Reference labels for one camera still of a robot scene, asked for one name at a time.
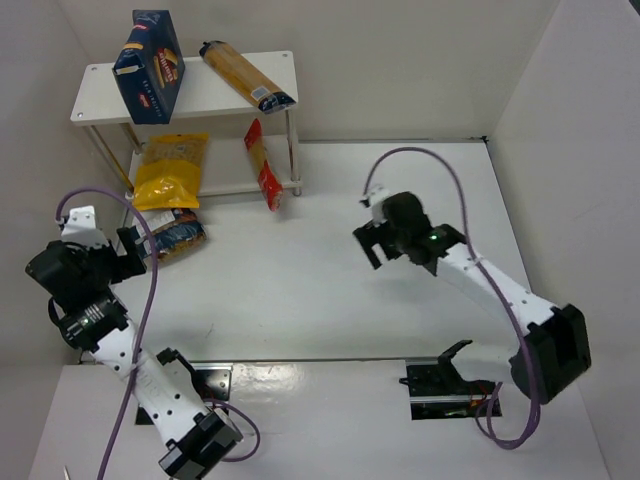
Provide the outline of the red spaghetti bag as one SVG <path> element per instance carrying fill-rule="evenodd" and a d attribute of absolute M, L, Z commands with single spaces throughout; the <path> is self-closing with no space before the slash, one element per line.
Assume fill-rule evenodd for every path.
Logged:
<path fill-rule="evenodd" d="M 253 120 L 245 134 L 244 145 L 266 204 L 270 211 L 275 212 L 280 207 L 284 188 L 271 168 L 262 125 L 258 118 Z"/>

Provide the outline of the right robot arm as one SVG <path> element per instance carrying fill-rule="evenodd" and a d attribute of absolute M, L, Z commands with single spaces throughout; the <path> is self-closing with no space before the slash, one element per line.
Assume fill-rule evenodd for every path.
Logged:
<path fill-rule="evenodd" d="M 519 328 L 514 347 L 457 342 L 438 358 L 447 373 L 466 382 L 511 383 L 546 405 L 590 368 L 586 321 L 577 307 L 559 307 L 471 254 L 467 238 L 449 224 L 432 225 L 410 192 L 390 194 L 376 187 L 360 202 L 371 218 L 353 235 L 373 268 L 382 265 L 376 247 L 388 260 L 405 256 L 456 287 L 490 317 Z"/>

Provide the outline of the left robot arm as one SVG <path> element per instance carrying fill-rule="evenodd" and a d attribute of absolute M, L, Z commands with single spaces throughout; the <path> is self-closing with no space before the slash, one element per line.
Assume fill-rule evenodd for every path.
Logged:
<path fill-rule="evenodd" d="M 162 470 L 173 479 L 204 478 L 241 440 L 221 409 L 193 385 L 194 370 L 177 351 L 153 355 L 111 287 L 146 271 L 136 247 L 118 255 L 97 228 L 64 230 L 25 268 L 50 295 L 48 315 L 65 342 L 90 353 L 130 386 L 167 448 Z"/>

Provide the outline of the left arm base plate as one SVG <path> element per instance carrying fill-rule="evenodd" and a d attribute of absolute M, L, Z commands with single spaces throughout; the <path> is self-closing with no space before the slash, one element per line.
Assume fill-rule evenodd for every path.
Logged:
<path fill-rule="evenodd" d="M 213 409 L 215 402 L 228 402 L 233 366 L 230 363 L 194 363 L 192 384 L 204 404 Z"/>

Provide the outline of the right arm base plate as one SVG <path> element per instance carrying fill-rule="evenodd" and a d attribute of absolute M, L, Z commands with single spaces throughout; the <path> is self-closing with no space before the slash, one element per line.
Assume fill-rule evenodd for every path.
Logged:
<path fill-rule="evenodd" d="M 474 418 L 491 399 L 495 383 L 465 381 L 436 360 L 406 362 L 399 383 L 408 389 L 411 419 L 445 420 Z"/>

